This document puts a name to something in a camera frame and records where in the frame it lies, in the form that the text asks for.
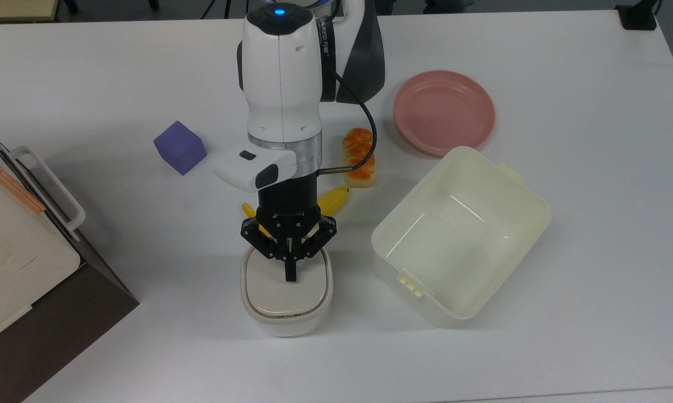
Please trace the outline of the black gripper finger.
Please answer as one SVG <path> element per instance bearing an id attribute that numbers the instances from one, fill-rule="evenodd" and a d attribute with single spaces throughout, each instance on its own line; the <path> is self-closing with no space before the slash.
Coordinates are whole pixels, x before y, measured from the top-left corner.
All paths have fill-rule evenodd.
<path id="1" fill-rule="evenodd" d="M 291 255 L 289 243 L 286 240 L 274 240 L 259 229 L 260 224 L 255 217 L 242 221 L 240 235 L 249 242 L 263 257 L 275 260 L 284 265 L 285 281 L 291 282 Z"/>
<path id="2" fill-rule="evenodd" d="M 321 216 L 314 224 L 300 221 L 294 224 L 291 230 L 291 282 L 297 281 L 298 261 L 315 257 L 336 233 L 336 219 L 330 216 Z"/>

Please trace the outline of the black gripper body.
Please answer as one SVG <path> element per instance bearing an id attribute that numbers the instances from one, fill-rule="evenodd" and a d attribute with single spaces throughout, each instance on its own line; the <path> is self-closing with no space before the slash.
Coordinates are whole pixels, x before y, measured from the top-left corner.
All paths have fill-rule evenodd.
<path id="1" fill-rule="evenodd" d="M 306 237 L 320 217 L 316 174 L 282 181 L 258 191 L 255 218 L 276 242 Z"/>

